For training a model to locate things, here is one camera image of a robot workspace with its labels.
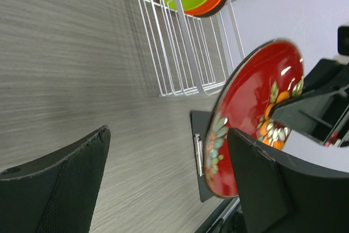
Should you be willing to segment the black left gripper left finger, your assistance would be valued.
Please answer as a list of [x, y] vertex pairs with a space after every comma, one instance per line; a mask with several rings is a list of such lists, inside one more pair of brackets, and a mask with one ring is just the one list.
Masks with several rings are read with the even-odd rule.
[[1, 172], [1, 232], [89, 232], [110, 148], [102, 126]]

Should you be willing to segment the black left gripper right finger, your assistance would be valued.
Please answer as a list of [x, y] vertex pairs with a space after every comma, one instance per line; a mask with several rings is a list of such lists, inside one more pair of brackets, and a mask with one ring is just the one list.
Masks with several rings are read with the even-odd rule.
[[348, 173], [309, 163], [231, 128], [247, 232], [348, 232]]

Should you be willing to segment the red floral plate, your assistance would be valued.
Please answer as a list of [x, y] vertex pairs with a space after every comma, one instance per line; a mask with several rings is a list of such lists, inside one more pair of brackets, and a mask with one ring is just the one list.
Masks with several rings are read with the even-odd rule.
[[257, 140], [282, 150], [290, 128], [277, 123], [271, 110], [301, 95], [303, 58], [287, 39], [270, 40], [250, 52], [235, 68], [213, 107], [203, 142], [203, 173], [213, 195], [238, 196], [227, 146], [230, 128], [238, 128]]

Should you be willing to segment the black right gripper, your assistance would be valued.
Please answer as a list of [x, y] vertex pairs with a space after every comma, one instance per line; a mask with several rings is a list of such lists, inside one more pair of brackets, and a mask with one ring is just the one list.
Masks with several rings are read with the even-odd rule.
[[271, 118], [320, 145], [348, 147], [348, 25], [338, 27], [337, 51], [306, 76], [306, 93], [273, 107]]

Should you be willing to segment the dark blue-grey plate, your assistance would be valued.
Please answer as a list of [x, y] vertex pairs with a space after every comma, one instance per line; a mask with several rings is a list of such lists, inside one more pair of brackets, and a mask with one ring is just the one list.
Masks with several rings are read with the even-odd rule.
[[211, 11], [206, 12], [206, 13], [198, 16], [198, 17], [200, 17], [200, 18], [207, 18], [207, 17], [211, 17], [211, 16], [215, 15], [216, 13], [218, 13], [223, 8], [223, 6], [225, 5], [226, 2], [227, 2], [227, 0], [221, 0], [216, 5], [216, 7], [214, 7]]

